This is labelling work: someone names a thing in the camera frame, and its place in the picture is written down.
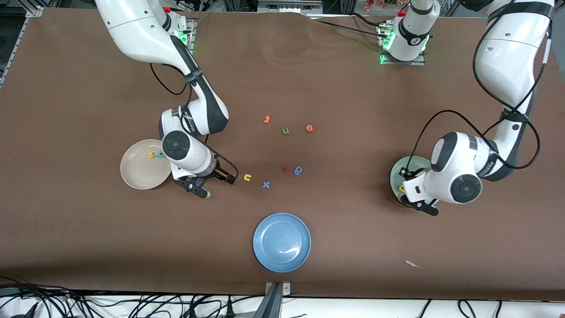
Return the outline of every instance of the beige plate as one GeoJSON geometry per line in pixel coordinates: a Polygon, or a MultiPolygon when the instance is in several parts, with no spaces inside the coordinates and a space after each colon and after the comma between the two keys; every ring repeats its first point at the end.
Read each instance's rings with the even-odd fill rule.
{"type": "Polygon", "coordinates": [[[167,179],[171,173],[171,164],[166,158],[153,157],[162,150],[161,141],[155,139],[141,140],[129,147],[121,158],[121,178],[132,188],[147,190],[154,188],[167,179]]]}

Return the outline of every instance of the green plate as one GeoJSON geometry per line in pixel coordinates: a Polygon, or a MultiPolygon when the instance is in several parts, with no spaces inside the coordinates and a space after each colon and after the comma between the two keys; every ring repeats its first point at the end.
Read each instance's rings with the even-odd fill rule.
{"type": "MultiPolygon", "coordinates": [[[[400,186],[402,185],[402,181],[404,181],[404,178],[402,178],[399,175],[400,168],[406,167],[406,164],[408,163],[408,158],[410,157],[404,157],[398,160],[396,164],[394,164],[394,166],[392,167],[392,170],[390,171],[390,187],[392,188],[392,191],[394,192],[394,195],[396,195],[396,197],[398,197],[398,195],[401,193],[398,188],[400,188],[400,186]]],[[[431,167],[432,167],[432,163],[428,159],[418,156],[413,156],[412,160],[410,160],[410,167],[408,167],[408,170],[416,171],[421,168],[431,168],[431,167]]],[[[437,199],[429,199],[426,200],[425,202],[427,204],[435,205],[437,203],[437,199]]]]}

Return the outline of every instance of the plate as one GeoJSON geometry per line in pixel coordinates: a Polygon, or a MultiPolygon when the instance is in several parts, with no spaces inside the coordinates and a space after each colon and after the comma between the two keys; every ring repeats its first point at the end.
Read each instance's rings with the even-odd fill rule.
{"type": "Polygon", "coordinates": [[[266,217],[253,236],[255,257],[265,268],[276,273],[299,268],[308,258],[310,246],[308,227],[289,213],[266,217]]]}
{"type": "Polygon", "coordinates": [[[171,173],[169,160],[157,157],[149,159],[147,156],[150,152],[157,154],[161,150],[161,141],[156,139],[141,140],[129,147],[121,158],[121,178],[138,190],[151,189],[163,183],[171,173]]]}
{"type": "MultiPolygon", "coordinates": [[[[398,160],[390,171],[390,187],[392,188],[392,191],[394,192],[394,195],[396,195],[396,197],[398,197],[398,195],[401,193],[398,188],[400,188],[400,186],[402,185],[402,181],[404,181],[404,178],[402,178],[398,173],[400,173],[400,168],[406,167],[406,164],[408,163],[408,158],[410,157],[404,157],[398,160]]],[[[427,169],[431,167],[432,167],[432,163],[428,159],[418,156],[413,156],[412,160],[410,160],[410,167],[408,167],[408,170],[416,171],[421,168],[427,169]]],[[[425,202],[426,204],[435,205],[437,201],[438,201],[437,199],[429,199],[426,200],[425,202]]]]}

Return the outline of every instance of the brown table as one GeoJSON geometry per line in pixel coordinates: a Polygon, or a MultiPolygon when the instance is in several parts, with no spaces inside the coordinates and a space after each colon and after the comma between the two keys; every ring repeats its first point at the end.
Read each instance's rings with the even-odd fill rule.
{"type": "MultiPolygon", "coordinates": [[[[119,172],[129,146],[158,138],[161,112],[187,95],[118,51],[95,10],[46,9],[0,90],[0,272],[77,289],[256,294],[291,281],[314,296],[565,299],[565,90],[553,56],[533,110],[543,145],[532,167],[485,182],[472,204],[439,203],[437,217],[390,190],[390,168],[435,112],[461,111],[482,129],[498,119],[471,71],[485,23],[438,19],[427,65],[407,67],[380,65],[370,36],[298,14],[211,14],[195,57],[230,122],[209,142],[253,177],[210,181],[206,201],[170,180],[134,190],[119,172]],[[264,269],[252,249],[276,212],[312,235],[310,257],[288,274],[264,269]]],[[[157,72],[182,87],[174,71],[157,72]]],[[[451,130],[471,133],[445,115],[417,154],[451,130]]],[[[528,132],[522,162],[533,149],[528,132]]]]}

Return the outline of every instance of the blue plate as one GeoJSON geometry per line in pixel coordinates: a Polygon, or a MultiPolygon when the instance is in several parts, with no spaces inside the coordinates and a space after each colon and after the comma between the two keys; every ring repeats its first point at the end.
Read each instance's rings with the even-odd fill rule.
{"type": "Polygon", "coordinates": [[[289,213],[266,217],[253,236],[257,260],[268,270],[288,273],[299,268],[310,254],[310,232],[306,224],[289,213]]]}

